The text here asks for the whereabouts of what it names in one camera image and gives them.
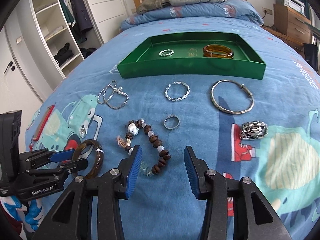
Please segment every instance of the open closet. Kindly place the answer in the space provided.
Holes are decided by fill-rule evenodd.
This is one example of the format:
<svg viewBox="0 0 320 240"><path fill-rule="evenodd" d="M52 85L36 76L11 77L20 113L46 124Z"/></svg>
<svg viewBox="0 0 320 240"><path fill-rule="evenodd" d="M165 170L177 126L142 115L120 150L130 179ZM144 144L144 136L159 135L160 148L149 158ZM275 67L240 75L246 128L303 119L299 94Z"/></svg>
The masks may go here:
<svg viewBox="0 0 320 240"><path fill-rule="evenodd" d="M41 74L54 90L101 47L100 33L83 0L25 0L20 4L17 9L24 40Z"/></svg>

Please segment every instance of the blue blanket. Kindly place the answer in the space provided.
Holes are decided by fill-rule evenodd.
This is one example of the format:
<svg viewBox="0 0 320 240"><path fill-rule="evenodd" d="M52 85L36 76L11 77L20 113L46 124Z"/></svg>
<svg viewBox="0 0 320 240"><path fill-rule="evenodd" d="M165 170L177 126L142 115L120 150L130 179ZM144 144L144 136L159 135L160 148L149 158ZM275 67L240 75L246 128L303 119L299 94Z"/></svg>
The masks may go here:
<svg viewBox="0 0 320 240"><path fill-rule="evenodd" d="M213 16L237 18L253 22L257 25L263 24L263 19L249 2L244 0L227 0L226 2L219 3L197 3L185 6L170 6L146 12L141 15L133 15L121 23L121 30L126 30L136 25L156 20Z"/></svg>
<svg viewBox="0 0 320 240"><path fill-rule="evenodd" d="M218 111L210 100L212 85L225 76L167 75L123 80L116 64L147 37L164 33L219 31L238 33L266 62L263 80L227 77L244 84L254 94L253 109L242 115ZM128 103L120 110L97 104L97 95L113 79L128 93ZM168 84L186 82L191 89L179 102L165 98ZM251 177L272 203L293 240L303 239L320 216L320 78L292 48L249 21L229 17L187 17L153 21L130 28L106 43L81 63L50 95L40 114L26 131L28 147L45 110L55 105L39 143L57 151L76 146L79 141L97 138L105 151L99 175L118 166L127 152L117 145L124 137L128 120L144 118L159 135L172 158L159 176L138 176L132 197L120 201L124 235L127 240L196 240L203 222L205 201L191 192L183 161L183 150L193 147L198 158L228 178ZM183 86L172 86L169 95L179 97ZM234 111L246 109L250 101L231 83L217 87L220 105ZM120 105L123 97L110 103ZM164 119L177 115L178 129L169 131ZM264 121L268 135L255 141L241 141L239 129L248 121ZM81 138L80 129L88 127ZM158 160L157 150L141 132L132 140L143 149L148 167ZM95 154L87 154L89 165ZM68 178L65 187L71 181ZM48 211L60 194L43 199ZM233 205L228 202L228 240L232 239ZM93 208L96 228L96 208Z"/></svg>

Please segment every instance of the white bead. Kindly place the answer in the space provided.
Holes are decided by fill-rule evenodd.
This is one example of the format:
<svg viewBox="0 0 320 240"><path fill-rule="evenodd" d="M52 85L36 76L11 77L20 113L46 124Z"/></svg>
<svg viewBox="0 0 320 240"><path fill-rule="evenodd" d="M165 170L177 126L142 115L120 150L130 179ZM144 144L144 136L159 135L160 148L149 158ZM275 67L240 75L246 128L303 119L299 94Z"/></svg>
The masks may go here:
<svg viewBox="0 0 320 240"><path fill-rule="evenodd" d="M158 152L161 152L164 150L164 147L162 145L160 145L160 146L158 146L157 150L158 150Z"/></svg>

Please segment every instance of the wall outlet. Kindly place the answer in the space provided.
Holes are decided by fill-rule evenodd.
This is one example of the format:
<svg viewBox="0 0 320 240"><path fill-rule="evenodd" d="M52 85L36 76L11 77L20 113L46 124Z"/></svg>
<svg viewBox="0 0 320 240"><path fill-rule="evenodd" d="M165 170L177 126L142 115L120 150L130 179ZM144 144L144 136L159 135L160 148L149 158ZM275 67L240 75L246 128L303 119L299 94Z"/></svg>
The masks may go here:
<svg viewBox="0 0 320 240"><path fill-rule="evenodd" d="M263 12L264 12L264 11L267 11L267 14L273 15L272 10L270 10L270 9L262 8L262 11L263 11Z"/></svg>

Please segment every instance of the jewelry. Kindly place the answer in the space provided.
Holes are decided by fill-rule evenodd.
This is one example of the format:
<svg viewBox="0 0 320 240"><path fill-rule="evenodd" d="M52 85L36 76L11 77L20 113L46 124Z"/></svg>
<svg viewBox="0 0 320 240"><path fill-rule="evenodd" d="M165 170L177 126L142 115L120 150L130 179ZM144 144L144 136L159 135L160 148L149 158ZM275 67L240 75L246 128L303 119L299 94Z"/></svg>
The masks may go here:
<svg viewBox="0 0 320 240"><path fill-rule="evenodd" d="M219 84L219 83L222 83L222 82L231 82L231 83L234 83L236 85L238 85L241 89L243 89L248 95L249 97L251 98L251 106L247 109L247 110L243 110L243 111L239 111L239 112L235 112L235 111L231 111L231 110L228 110L228 109L225 109L223 108L222 106L219 106L219 104L217 103L217 101L214 99L214 96L213 96L213 90L215 89L215 87ZM212 100L212 103L214 104L214 106L216 108L218 108L220 111L222 112L225 112L227 114L244 114L246 112L249 112L253 106L254 106L254 98L253 98L253 94L249 91L249 89L247 89L244 84L240 85L238 82L236 81L233 81L233 80L228 80L228 79L223 79L223 80L219 80L217 81L212 89L211 89L211 100Z"/></svg>
<svg viewBox="0 0 320 240"><path fill-rule="evenodd" d="M233 58L233 50L217 44L207 45L203 48L204 57L224 57L224 58Z"/></svg>
<svg viewBox="0 0 320 240"><path fill-rule="evenodd" d="M175 119L177 119L178 120L178 124L176 125L176 126L174 126L174 127L168 127L167 126L167 121L169 120L169 119L171 119L171 118L175 118ZM170 116L168 116L165 120L164 120L164 127L165 128L167 128L168 130L174 130L174 129L176 129L176 128L178 128L178 126L180 125L180 119L177 117L177 116L175 116L175 115L170 115Z"/></svg>
<svg viewBox="0 0 320 240"><path fill-rule="evenodd" d="M76 150L72 155L72 161L76 161L81 155L82 151L87 146L90 146L90 145L93 145L96 148L97 155L96 155L96 159L94 161L93 167L91 168L89 173L86 176L84 176L86 179L95 178L98 175L99 171L101 170L102 163L103 163L103 150L102 150L101 144L97 140L93 140L93 139L85 140L78 145L78 147L76 148ZM74 177L78 176L78 173L77 172L73 173L73 176Z"/></svg>
<svg viewBox="0 0 320 240"><path fill-rule="evenodd" d="M124 93L124 92L122 91L122 87L117 88L116 86L117 86L117 82L116 82L115 80L112 80L108 85L106 85L105 88L102 89L102 90L100 91L99 95L98 95L98 100L97 100L98 104L101 104L101 105L107 104L110 108L116 109L116 110L118 110L118 109L120 109L121 107L123 107L123 106L128 102L129 96L128 96L128 94L126 94L126 93ZM109 98L106 100L106 91L107 91L108 88L112 88L113 91L112 91L111 96L109 96ZM112 106L112 105L109 103L109 100L113 97L113 95L114 95L115 92L118 93L118 94L121 95L121 96L127 97L127 99L122 103L121 106L117 106L117 107L116 107L116 106ZM102 94L103 94L103 102L100 102L100 97L101 97Z"/></svg>
<svg viewBox="0 0 320 240"><path fill-rule="evenodd" d="M174 50L173 49L165 49L165 50L161 50L159 52L159 56L160 57L168 57L168 56L171 56L172 54L174 53Z"/></svg>
<svg viewBox="0 0 320 240"><path fill-rule="evenodd" d="M241 140L255 140L262 139L268 134L268 127L266 123L261 121L246 122L242 125L240 131Z"/></svg>
<svg viewBox="0 0 320 240"><path fill-rule="evenodd" d="M125 138L127 139L127 141L125 141L119 135L117 137L118 145L121 148L124 148L124 150L126 150L128 154L131 155L133 150L133 147L131 147L131 140L133 139L133 136L139 133L139 128L143 129L144 134L148 135L149 137L149 142L152 143L154 148L157 148L160 158L158 160L158 164L154 165L151 171L148 167L145 167L145 162L141 163L140 169L146 176L152 176L153 174L160 173L161 168L166 166L167 161L171 159L169 151L165 150L162 146L162 141L158 139L158 136L151 130L151 126L149 124L146 124L146 122L142 118L137 121L129 121L126 126L128 127L128 132L125 134Z"/></svg>
<svg viewBox="0 0 320 240"><path fill-rule="evenodd" d="M169 90L169 88L171 87L171 85L176 85L176 84L184 85L184 86L187 88L187 93L186 93L182 98L171 98L171 97L168 96L168 90ZM181 82L181 81L178 81L178 82L174 82L174 83L172 83L172 84L169 84L169 86L166 88L166 90L165 90L165 92L164 92L165 97L166 97L168 100L171 100L171 101L173 101L173 102L181 101L182 99L185 99L189 94L190 94L190 87L189 87L185 82Z"/></svg>

